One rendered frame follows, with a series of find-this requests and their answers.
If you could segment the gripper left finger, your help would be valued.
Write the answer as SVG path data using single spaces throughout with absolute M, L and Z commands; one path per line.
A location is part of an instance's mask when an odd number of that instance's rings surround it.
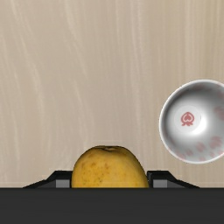
M 54 171 L 47 179 L 27 185 L 26 188 L 70 188 L 71 171 Z

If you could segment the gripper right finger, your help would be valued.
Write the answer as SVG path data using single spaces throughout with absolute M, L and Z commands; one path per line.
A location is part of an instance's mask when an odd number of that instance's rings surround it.
M 147 171 L 147 179 L 152 188 L 196 188 L 196 185 L 176 179 L 169 171 Z

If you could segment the white bowl with red pattern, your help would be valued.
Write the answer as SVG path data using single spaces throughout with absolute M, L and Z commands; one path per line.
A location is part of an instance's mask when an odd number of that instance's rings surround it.
M 224 157 L 224 84 L 194 80 L 179 87 L 162 107 L 158 127 L 164 147 L 183 162 Z

